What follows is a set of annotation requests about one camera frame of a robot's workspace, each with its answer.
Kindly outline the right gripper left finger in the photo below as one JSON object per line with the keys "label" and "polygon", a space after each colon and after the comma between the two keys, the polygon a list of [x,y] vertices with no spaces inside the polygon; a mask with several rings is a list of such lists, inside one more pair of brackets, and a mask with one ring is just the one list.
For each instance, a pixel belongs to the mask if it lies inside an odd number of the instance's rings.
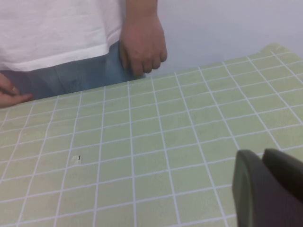
{"label": "right gripper left finger", "polygon": [[240,227],[301,227],[303,201],[286,190],[250,150],[236,155],[232,193]]}

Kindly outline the person's right hand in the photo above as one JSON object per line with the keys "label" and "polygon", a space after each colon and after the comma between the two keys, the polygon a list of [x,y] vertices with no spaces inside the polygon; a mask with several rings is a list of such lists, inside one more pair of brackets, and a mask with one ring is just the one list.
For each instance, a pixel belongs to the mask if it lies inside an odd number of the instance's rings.
{"label": "person's right hand", "polygon": [[17,87],[2,73],[0,74],[0,107],[6,108],[31,101],[32,94],[21,94]]}

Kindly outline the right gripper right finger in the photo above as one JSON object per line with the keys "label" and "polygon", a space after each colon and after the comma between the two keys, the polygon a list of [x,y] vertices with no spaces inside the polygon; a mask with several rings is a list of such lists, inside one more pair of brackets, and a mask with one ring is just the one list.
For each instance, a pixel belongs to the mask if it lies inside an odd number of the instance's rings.
{"label": "right gripper right finger", "polygon": [[277,149],[267,148],[262,162],[276,180],[299,201],[303,200],[303,163]]}

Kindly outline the person's left hand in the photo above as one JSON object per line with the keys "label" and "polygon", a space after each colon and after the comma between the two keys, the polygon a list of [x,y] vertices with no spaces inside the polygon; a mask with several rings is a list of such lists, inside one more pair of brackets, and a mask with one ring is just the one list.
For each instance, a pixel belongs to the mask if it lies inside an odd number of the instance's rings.
{"label": "person's left hand", "polygon": [[157,13],[127,16],[120,36],[120,58],[125,69],[141,76],[160,67],[168,56]]}

